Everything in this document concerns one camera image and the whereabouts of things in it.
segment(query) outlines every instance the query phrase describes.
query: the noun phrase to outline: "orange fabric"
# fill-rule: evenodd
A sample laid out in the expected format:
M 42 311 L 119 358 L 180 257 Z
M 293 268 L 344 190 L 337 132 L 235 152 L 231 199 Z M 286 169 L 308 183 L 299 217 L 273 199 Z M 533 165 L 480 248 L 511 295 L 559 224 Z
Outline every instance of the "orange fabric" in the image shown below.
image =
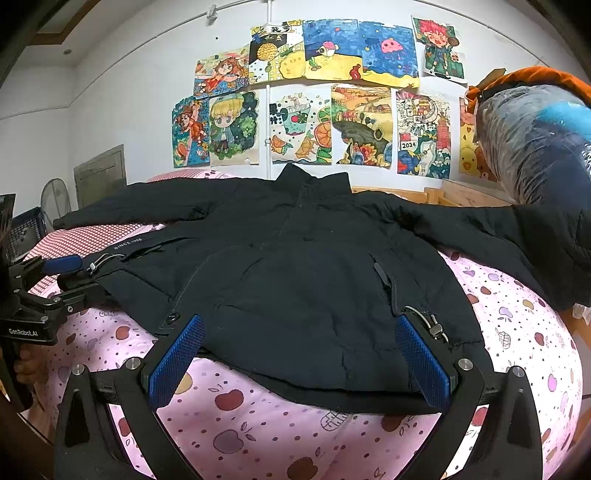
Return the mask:
M 531 85 L 556 85 L 569 90 L 577 95 L 587 106 L 591 107 L 591 86 L 579 80 L 570 73 L 561 72 L 548 67 L 528 67 L 496 79 L 486 89 L 501 85 L 502 83 L 524 82 Z M 468 112 L 474 113 L 476 98 L 480 95 L 480 89 L 470 87 L 466 98 L 468 99 Z

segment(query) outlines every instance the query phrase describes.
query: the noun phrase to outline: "metal screw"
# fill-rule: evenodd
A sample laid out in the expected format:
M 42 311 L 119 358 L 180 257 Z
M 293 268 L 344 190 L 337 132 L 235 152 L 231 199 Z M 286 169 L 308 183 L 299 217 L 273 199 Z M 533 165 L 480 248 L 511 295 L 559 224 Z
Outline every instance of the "metal screw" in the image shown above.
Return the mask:
M 169 325 L 171 323 L 176 322 L 180 318 L 181 314 L 179 312 L 172 312 L 170 315 L 166 317 L 166 323 Z
M 73 373 L 74 375 L 77 375 L 77 376 L 78 376 L 78 375 L 80 375 L 82 372 L 84 372 L 85 368 L 86 368 L 86 367 L 85 367 L 84 365 L 82 365 L 82 364 L 76 364 L 76 365 L 74 365 L 74 367 L 72 367 L 72 373 Z
M 457 362 L 457 365 L 466 372 L 472 370 L 472 368 L 474 367 L 474 364 L 469 358 L 460 358 Z
M 521 377 L 525 376 L 525 371 L 521 367 L 519 367 L 518 365 L 514 366 L 512 370 L 513 370 L 513 374 L 516 377 L 521 378 Z
M 133 356 L 132 358 L 128 358 L 125 361 L 125 368 L 127 368 L 128 370 L 135 370 L 141 364 L 142 364 L 142 359 L 138 358 L 136 356 Z

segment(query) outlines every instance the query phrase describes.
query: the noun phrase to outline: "plastic storage bag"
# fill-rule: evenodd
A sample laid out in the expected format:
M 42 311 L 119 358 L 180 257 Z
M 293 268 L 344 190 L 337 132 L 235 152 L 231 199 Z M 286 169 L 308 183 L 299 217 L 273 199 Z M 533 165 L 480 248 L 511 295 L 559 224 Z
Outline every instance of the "plastic storage bag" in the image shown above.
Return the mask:
M 553 85 L 520 86 L 478 106 L 486 162 L 518 203 L 591 208 L 591 110 Z

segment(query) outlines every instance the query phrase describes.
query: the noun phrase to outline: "jacket sleeve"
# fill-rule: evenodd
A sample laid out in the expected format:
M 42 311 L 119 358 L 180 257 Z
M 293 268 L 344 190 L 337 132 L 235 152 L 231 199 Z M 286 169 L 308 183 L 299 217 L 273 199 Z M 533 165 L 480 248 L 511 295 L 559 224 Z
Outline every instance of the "jacket sleeve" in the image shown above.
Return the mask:
M 547 205 L 445 207 L 388 195 L 403 228 L 534 290 L 556 310 L 591 306 L 591 212 Z
M 165 223 L 205 218 L 231 198 L 240 179 L 170 179 L 134 183 L 53 222 L 56 229 L 87 225 Z

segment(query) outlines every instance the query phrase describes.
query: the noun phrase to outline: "hair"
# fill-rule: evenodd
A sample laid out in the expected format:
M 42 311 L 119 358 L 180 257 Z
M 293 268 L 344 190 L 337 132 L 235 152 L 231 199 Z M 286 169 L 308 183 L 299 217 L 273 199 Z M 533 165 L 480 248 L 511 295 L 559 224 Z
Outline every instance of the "hair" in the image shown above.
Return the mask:
M 447 36 L 447 28 L 433 20 L 419 20 L 418 23 L 418 27 L 422 33 L 433 32 Z
M 217 73 L 218 69 L 221 68 L 223 65 L 230 65 L 232 70 L 230 74 L 232 75 L 240 75 L 242 73 L 242 66 L 238 63 L 238 61 L 234 57 L 228 57 L 220 61 L 217 66 L 213 69 L 215 73 Z
M 235 94 L 233 98 L 223 97 L 216 100 L 209 110 L 209 115 L 212 118 L 218 118 L 231 112 L 233 116 L 238 116 L 242 110 L 242 104 L 244 103 L 244 97 L 242 95 Z
M 185 105 L 185 107 L 183 108 L 183 111 L 180 112 L 175 121 L 182 127 L 183 124 L 181 123 L 181 117 L 183 115 L 187 115 L 189 118 L 191 118 L 193 116 L 193 108 L 190 105 Z

